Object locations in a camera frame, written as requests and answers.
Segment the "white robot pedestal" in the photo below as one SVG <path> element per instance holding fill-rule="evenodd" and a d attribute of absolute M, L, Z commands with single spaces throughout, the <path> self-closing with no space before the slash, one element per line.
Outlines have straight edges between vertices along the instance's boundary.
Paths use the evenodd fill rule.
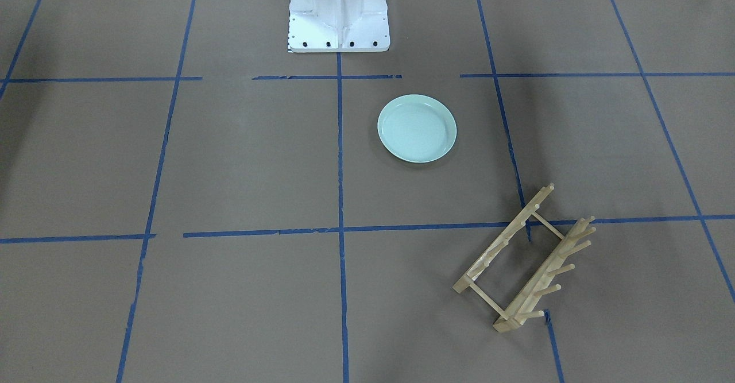
<path fill-rule="evenodd" d="M 289 0 L 292 53 L 386 52 L 388 0 Z"/>

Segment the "light green plate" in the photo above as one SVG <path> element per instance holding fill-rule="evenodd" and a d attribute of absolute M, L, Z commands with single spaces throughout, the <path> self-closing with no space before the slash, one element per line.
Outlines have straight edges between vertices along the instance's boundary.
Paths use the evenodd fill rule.
<path fill-rule="evenodd" d="M 457 122 L 444 103 L 408 94 L 389 101 L 376 122 L 379 140 L 399 160 L 424 164 L 443 158 L 457 141 Z"/>

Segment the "wooden dish rack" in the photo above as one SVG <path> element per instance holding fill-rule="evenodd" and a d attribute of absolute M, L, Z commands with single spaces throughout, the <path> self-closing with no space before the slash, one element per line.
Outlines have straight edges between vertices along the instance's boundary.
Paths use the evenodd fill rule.
<path fill-rule="evenodd" d="M 554 189 L 554 183 L 541 187 L 452 285 L 452 289 L 458 294 L 467 289 L 473 291 L 496 312 L 498 318 L 494 321 L 493 328 L 500 333 L 514 331 L 530 319 L 543 318 L 544 311 L 538 309 L 538 303 L 543 297 L 562 288 L 556 282 L 557 276 L 575 269 L 575 264 L 567 262 L 568 258 L 591 245 L 588 237 L 596 231 L 593 216 L 579 218 L 565 233 L 541 216 L 541 205 Z M 506 262 L 513 262 L 520 273 L 528 275 L 528 279 L 509 304 L 501 305 L 479 286 L 480 278 L 486 270 L 494 266 L 494 260 L 509 245 L 519 244 L 517 236 L 530 228 L 533 222 L 538 222 L 547 229 L 549 235 L 546 239 L 553 242 L 541 247 L 541 250 L 518 250 L 505 258 Z"/>

